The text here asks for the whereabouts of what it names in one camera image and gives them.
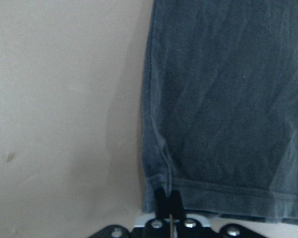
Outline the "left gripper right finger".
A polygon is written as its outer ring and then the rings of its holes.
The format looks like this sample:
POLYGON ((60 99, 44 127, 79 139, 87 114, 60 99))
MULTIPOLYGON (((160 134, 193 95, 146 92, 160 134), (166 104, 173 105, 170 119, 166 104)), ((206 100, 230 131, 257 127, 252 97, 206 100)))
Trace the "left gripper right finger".
POLYGON ((169 214, 175 220, 184 220, 185 212, 181 194, 178 190, 173 190, 169 196, 169 214))

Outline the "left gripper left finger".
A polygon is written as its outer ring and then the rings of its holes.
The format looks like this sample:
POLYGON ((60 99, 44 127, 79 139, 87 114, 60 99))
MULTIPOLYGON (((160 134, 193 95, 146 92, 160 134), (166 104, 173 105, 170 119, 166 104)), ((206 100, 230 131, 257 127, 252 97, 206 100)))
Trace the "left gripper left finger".
POLYGON ((166 194, 163 188, 158 188, 154 191, 155 200, 155 216, 157 219, 168 219, 169 210, 166 194))

